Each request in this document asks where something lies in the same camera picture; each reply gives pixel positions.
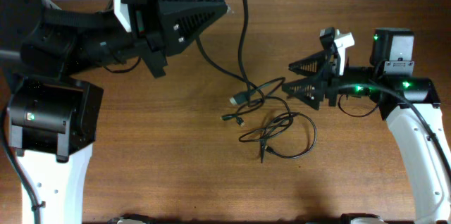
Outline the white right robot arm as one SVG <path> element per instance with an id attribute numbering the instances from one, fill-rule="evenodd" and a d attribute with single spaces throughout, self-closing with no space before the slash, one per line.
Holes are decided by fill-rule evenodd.
<path id="1" fill-rule="evenodd" d="M 319 109 L 343 96 L 368 97 L 376 104 L 400 150 L 411 185 L 415 223 L 450 222 L 450 147 L 443 131 L 440 99 L 431 79 L 414 77 L 414 33 L 380 27 L 373 34 L 368 67 L 349 66 L 350 33 L 323 29 L 322 51 L 290 63 L 302 79 L 283 84 L 290 97 Z"/>

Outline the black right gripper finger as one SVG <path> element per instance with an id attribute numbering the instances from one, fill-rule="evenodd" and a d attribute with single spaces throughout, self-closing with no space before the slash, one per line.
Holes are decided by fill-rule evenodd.
<path id="1" fill-rule="evenodd" d="M 302 76 L 315 76 L 323 70 L 332 52 L 323 50 L 288 65 L 288 70 Z"/>
<path id="2" fill-rule="evenodd" d="M 324 99 L 326 88 L 327 82 L 325 80 L 312 77 L 287 82 L 282 85 L 282 90 L 286 94 L 299 99 L 315 110 L 320 109 L 320 103 Z"/>

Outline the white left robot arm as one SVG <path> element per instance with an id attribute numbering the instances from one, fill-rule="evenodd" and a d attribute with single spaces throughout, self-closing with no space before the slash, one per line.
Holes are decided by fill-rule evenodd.
<path id="1" fill-rule="evenodd" d="M 1 0 L 1 67 L 11 99 L 4 147 L 22 183 L 24 223 L 81 223 L 103 89 L 75 75 L 135 58 L 163 77 L 228 10 L 225 0 L 109 0 L 65 11 L 50 0 Z"/>

